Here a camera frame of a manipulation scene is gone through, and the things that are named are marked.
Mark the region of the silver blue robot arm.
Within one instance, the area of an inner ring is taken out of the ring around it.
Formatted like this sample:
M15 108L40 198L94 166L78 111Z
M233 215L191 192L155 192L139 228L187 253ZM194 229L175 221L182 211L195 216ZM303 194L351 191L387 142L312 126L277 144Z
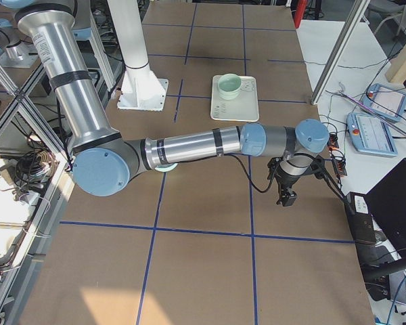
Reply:
M18 29L32 39L74 135L74 182L95 196L121 191L139 174L175 163L230 155L268 156L269 181L278 185L278 204L296 199L292 187L319 164L329 139L315 119L295 127L242 126L152 140L126 141L106 116L73 28L86 23L87 1L4 1Z

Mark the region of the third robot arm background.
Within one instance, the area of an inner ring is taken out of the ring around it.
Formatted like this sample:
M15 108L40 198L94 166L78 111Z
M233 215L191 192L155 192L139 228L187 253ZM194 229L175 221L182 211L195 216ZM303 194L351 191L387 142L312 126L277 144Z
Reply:
M9 20L0 18L0 65L30 68L38 59L34 45L23 42Z

